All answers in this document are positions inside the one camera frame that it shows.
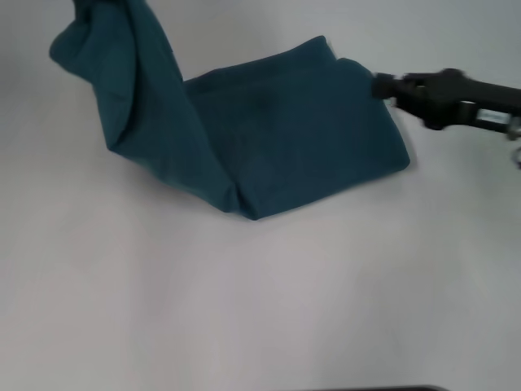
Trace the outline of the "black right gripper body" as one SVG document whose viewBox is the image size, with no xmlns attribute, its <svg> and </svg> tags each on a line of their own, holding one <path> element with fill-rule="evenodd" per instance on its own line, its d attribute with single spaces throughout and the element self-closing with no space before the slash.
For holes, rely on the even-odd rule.
<svg viewBox="0 0 521 391">
<path fill-rule="evenodd" d="M 431 130 L 465 125 L 491 131 L 520 130 L 520 90 L 469 78 L 447 68 L 406 74 L 409 95 L 396 99 L 401 110 Z"/>
</svg>

